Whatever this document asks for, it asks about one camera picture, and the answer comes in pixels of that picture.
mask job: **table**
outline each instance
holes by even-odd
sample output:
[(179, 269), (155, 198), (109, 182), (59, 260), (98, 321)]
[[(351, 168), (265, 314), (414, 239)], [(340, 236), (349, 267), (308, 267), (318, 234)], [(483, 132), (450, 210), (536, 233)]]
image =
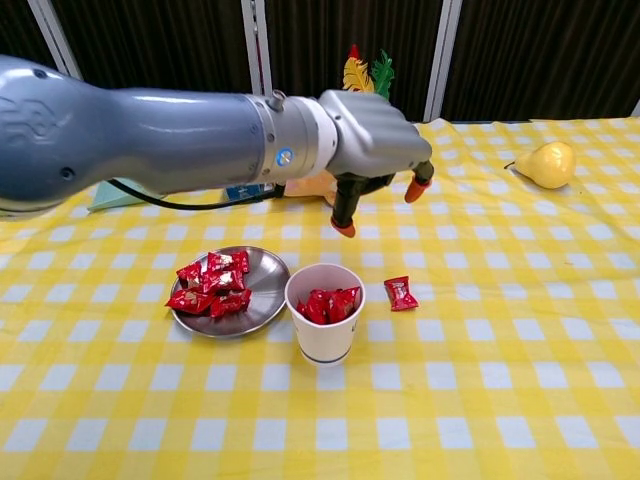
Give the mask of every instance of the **table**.
[[(352, 240), (299, 199), (88, 215), (89, 192), (2, 224), (0, 477), (637, 478), (640, 120), (420, 129), (434, 185), (364, 197)], [(569, 187), (503, 170), (556, 139)], [(232, 342), (173, 323), (174, 270), (238, 244), (363, 278), (342, 367), (305, 363), (288, 315)], [(391, 313), (401, 274), (421, 307)]]

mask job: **paper cup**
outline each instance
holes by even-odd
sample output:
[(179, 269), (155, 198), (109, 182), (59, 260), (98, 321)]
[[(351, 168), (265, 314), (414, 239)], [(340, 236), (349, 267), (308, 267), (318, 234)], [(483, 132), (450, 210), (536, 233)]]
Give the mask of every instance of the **paper cup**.
[[(296, 310), (298, 300), (306, 303), (314, 288), (337, 290), (360, 287), (356, 298), (356, 311), (346, 320), (333, 325), (316, 325)], [(287, 307), (293, 316), (293, 324), (302, 355), (318, 367), (339, 365), (351, 350), (358, 316), (365, 303), (364, 284), (351, 270), (340, 265), (317, 263), (294, 273), (284, 290)]]

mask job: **yellow pear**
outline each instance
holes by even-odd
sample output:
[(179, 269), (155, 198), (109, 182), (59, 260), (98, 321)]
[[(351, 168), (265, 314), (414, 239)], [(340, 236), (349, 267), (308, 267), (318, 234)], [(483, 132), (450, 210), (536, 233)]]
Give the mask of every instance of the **yellow pear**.
[(559, 188), (566, 185), (576, 170), (576, 157), (570, 145), (551, 142), (533, 153), (516, 159), (515, 168), (544, 188)]

